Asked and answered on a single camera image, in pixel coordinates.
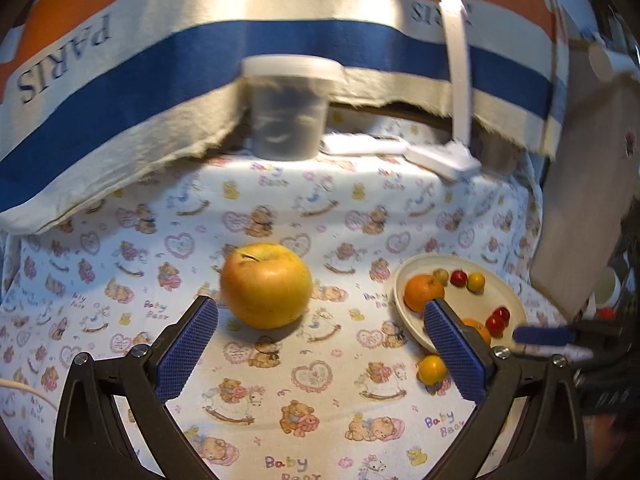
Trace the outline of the orange mandarin with stem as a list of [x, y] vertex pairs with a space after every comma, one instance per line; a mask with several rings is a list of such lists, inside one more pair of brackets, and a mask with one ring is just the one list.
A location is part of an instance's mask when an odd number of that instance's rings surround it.
[[491, 345], [491, 334], [484, 324], [477, 322], [477, 320], [473, 320], [472, 318], [464, 318], [462, 322], [464, 325], [474, 328], [474, 330], [476, 330], [485, 341], [485, 344], [488, 344], [488, 346]]

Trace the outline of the white clip spotlight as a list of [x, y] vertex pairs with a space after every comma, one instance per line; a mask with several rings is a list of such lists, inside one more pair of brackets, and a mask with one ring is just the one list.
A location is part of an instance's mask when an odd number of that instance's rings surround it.
[[621, 76], [639, 79], [639, 67], [629, 55], [592, 44], [588, 49], [588, 58], [593, 73], [600, 81], [611, 82]]

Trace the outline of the large yellow apple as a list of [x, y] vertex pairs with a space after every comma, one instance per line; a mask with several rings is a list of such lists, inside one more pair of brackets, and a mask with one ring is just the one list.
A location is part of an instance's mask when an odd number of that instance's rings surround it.
[[255, 330], [276, 330], [296, 322], [307, 309], [313, 284], [303, 260], [273, 243], [236, 248], [219, 279], [224, 304]]

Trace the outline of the small yellow tomato by plate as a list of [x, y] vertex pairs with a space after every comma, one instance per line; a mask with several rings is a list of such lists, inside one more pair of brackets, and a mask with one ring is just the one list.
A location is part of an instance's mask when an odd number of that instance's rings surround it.
[[431, 354], [426, 356], [418, 364], [416, 376], [423, 385], [434, 386], [446, 379], [448, 375], [447, 367], [444, 361], [439, 357]]

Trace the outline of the dark red cherry tomato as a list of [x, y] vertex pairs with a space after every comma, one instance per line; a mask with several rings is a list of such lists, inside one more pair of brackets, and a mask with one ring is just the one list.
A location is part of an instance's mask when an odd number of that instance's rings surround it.
[[500, 318], [504, 325], [509, 324], [511, 313], [505, 306], [498, 307], [494, 312], [492, 312], [492, 314], [497, 318]]
[[450, 284], [456, 287], [465, 287], [468, 284], [468, 274], [463, 270], [454, 270], [450, 274]]

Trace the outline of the small olive green fruit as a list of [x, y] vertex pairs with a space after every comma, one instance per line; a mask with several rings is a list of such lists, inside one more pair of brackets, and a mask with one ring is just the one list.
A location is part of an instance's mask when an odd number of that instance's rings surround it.
[[433, 276], [439, 281], [442, 286], [447, 286], [449, 283], [449, 272], [445, 269], [438, 268], [433, 271]]

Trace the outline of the yellow tomato front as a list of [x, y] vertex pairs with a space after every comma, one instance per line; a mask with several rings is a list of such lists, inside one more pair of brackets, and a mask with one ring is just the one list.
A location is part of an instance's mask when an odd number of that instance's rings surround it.
[[483, 273], [474, 272], [468, 275], [468, 280], [466, 281], [466, 288], [469, 289], [472, 294], [480, 295], [484, 292], [486, 285], [486, 278]]

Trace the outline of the white power strip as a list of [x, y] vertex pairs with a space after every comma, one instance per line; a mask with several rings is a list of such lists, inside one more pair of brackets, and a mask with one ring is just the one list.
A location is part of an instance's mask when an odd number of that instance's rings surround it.
[[409, 143], [398, 136], [377, 136], [367, 133], [327, 133], [322, 136], [319, 150], [335, 156], [403, 155]]

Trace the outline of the translucent plastic container with lid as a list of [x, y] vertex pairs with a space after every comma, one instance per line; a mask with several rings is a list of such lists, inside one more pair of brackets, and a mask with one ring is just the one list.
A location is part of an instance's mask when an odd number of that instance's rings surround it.
[[278, 162], [316, 157], [343, 65], [311, 55], [264, 54], [244, 58], [242, 70], [254, 155]]

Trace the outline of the round wooden board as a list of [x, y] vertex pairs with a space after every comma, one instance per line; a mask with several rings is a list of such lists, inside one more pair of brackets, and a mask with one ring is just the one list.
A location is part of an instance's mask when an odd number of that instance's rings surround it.
[[534, 287], [567, 318], [596, 286], [639, 186], [639, 79], [600, 81], [590, 46], [570, 51], [565, 119], [542, 186], [542, 229], [530, 269]]

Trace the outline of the striped Paris towel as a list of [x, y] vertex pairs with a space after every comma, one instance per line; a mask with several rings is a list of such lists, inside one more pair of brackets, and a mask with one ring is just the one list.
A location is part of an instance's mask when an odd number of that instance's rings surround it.
[[1, 45], [1, 227], [47, 231], [221, 144], [269, 77], [551, 157], [569, 65], [558, 0], [29, 0]]

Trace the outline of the white mug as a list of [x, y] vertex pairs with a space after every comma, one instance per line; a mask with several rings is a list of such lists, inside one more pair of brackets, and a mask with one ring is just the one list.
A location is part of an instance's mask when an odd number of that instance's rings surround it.
[[620, 299], [620, 279], [615, 270], [607, 266], [593, 289], [594, 302], [598, 309], [612, 308]]

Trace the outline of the baby bear patterned cloth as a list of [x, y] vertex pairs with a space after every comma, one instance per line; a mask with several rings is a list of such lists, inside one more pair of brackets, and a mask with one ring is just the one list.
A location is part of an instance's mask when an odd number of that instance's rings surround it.
[[399, 157], [179, 162], [39, 235], [1, 237], [1, 419], [43, 478], [73, 360], [122, 358], [207, 296], [204, 352], [168, 411], [223, 479], [420, 479], [472, 405], [396, 311], [398, 268], [502, 276], [510, 313], [556, 321], [528, 269], [529, 156], [448, 184]]

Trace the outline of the white desk lamp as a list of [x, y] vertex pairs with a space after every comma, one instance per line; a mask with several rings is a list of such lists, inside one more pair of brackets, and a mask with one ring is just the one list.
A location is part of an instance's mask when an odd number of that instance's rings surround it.
[[451, 82], [451, 140], [426, 148], [408, 148], [405, 158], [439, 177], [459, 182], [477, 176], [482, 163], [470, 151], [473, 105], [470, 49], [463, 0], [439, 0]]

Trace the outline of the cream round plate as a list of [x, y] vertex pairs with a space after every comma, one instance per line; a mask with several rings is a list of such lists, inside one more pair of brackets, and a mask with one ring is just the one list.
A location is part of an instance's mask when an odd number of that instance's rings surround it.
[[485, 322], [498, 307], [506, 307], [510, 312], [509, 325], [506, 326], [502, 336], [493, 339], [495, 346], [505, 346], [515, 352], [523, 352], [524, 346], [518, 344], [512, 337], [514, 328], [527, 323], [525, 311], [518, 300], [518, 296], [512, 288], [480, 264], [454, 255], [422, 254], [409, 258], [401, 263], [392, 273], [390, 290], [393, 292], [394, 305], [402, 324], [413, 338], [428, 351], [435, 352], [431, 339], [424, 330], [422, 315], [408, 309], [402, 297], [405, 286], [415, 275], [431, 274], [437, 269], [444, 269], [451, 273], [462, 270], [466, 273], [480, 272], [486, 278], [484, 292], [475, 295], [466, 288], [447, 285], [445, 287], [445, 300], [454, 313], [461, 318], [472, 318], [477, 322]]

